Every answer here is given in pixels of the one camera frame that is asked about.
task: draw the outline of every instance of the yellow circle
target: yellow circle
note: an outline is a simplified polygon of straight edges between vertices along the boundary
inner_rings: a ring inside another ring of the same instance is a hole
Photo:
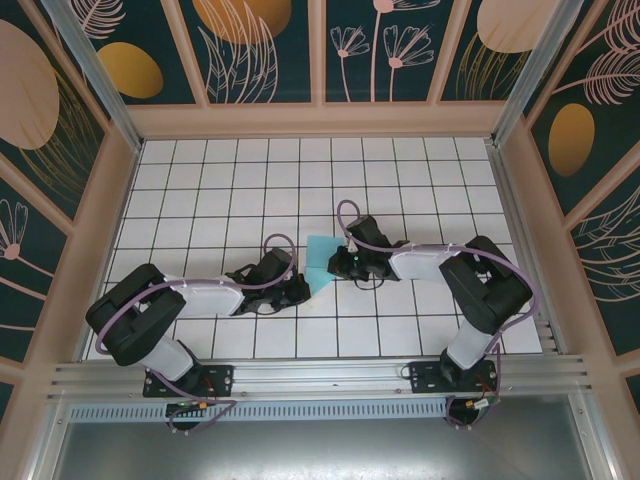
[[[478,36],[490,50],[527,52],[555,10],[557,0],[483,0],[478,10]]]
[[[591,153],[596,126],[591,112],[582,105],[570,103],[556,115],[549,134],[549,161],[563,177],[582,168]]]
[[[60,96],[56,72],[31,37],[0,20],[0,138],[35,150],[58,124]]]
[[[259,18],[264,20],[272,37],[279,35],[291,18],[291,0],[193,0],[198,16],[217,37],[236,44],[259,43],[260,37],[250,33],[255,27],[245,3],[256,24]]]
[[[134,98],[149,98],[162,90],[164,81],[160,67],[135,45],[110,43],[98,51],[98,57],[120,93]]]

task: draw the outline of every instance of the blue cloth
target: blue cloth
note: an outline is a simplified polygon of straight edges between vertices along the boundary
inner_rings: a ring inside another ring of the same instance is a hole
[[[336,253],[338,247],[344,244],[344,238],[319,235],[309,235],[307,238],[307,265],[304,270],[304,278],[311,288],[312,296],[336,278],[327,272],[327,267],[329,259]]]

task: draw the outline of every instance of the black mounting plate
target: black mounting plate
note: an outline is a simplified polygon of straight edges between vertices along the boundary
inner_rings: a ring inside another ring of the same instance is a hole
[[[440,361],[431,362],[411,362],[406,368],[409,371],[407,378],[411,383],[413,393],[454,393],[454,392],[482,392],[482,382],[478,381],[477,375],[482,377],[484,382],[496,389],[497,376],[496,366],[492,360],[482,360],[463,378],[458,385],[451,385],[440,374]]]
[[[230,397],[233,387],[233,365],[204,365],[202,367],[204,378],[209,380],[213,390],[206,380],[202,380],[197,388],[193,389],[192,395],[196,397]],[[144,388],[142,396],[145,398],[175,398],[180,397],[177,393],[165,387],[160,380],[151,372],[147,372],[144,378]]]

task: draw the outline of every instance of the flower illustration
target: flower illustration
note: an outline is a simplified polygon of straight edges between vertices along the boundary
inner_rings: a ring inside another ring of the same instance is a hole
[[[440,0],[373,0],[373,6],[379,13],[391,13],[394,10],[422,10],[435,7]]]
[[[0,200],[0,258],[15,260],[20,256],[20,243],[27,228],[29,209],[16,203],[14,213],[6,199]]]
[[[344,71],[344,59],[347,57],[355,57],[369,52],[369,44],[365,43],[366,37],[362,33],[362,27],[347,27],[344,33],[340,27],[331,29],[331,41],[336,47],[338,56],[340,57],[340,66],[342,67],[342,84],[344,85],[344,93],[347,96],[347,102],[351,101],[349,96],[349,88],[347,87],[347,76]]]
[[[433,50],[428,50],[431,39],[427,32],[429,27],[423,29],[407,27],[398,37],[398,26],[384,29],[384,48],[389,58],[391,67],[391,81],[389,85],[389,101],[393,101],[393,79],[398,68],[423,65],[433,61]]]

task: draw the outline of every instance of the white grid floor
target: white grid floor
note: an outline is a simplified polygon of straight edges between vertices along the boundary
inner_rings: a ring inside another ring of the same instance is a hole
[[[339,236],[333,214],[345,198],[391,242],[483,234],[517,263],[482,139],[166,140],[145,144],[105,288],[149,261],[191,278],[233,271],[257,262],[276,232],[297,241],[304,272],[307,236]],[[179,319],[168,334],[201,358],[439,355],[462,319],[444,283],[364,292],[336,281],[275,316]],[[104,358],[94,340],[85,358]],[[541,353],[532,320],[507,331],[503,351]]]

